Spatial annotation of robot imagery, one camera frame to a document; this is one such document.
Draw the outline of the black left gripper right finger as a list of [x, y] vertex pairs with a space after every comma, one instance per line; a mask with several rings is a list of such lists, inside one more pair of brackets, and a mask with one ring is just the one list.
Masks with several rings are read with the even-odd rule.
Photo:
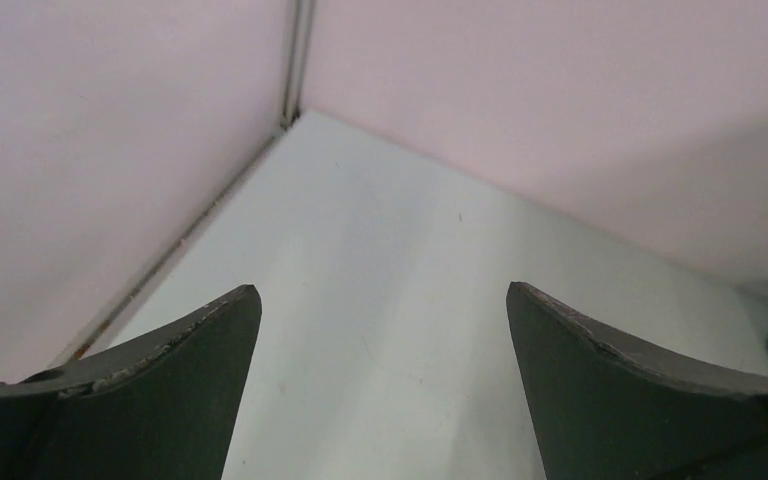
[[513, 348], [550, 479], [768, 479], [768, 377], [703, 362], [509, 286]]

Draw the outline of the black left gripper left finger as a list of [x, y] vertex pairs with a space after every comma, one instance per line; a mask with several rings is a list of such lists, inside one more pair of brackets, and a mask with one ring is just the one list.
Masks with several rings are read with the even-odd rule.
[[89, 357], [0, 383], [0, 479], [218, 479], [262, 315], [239, 286]]

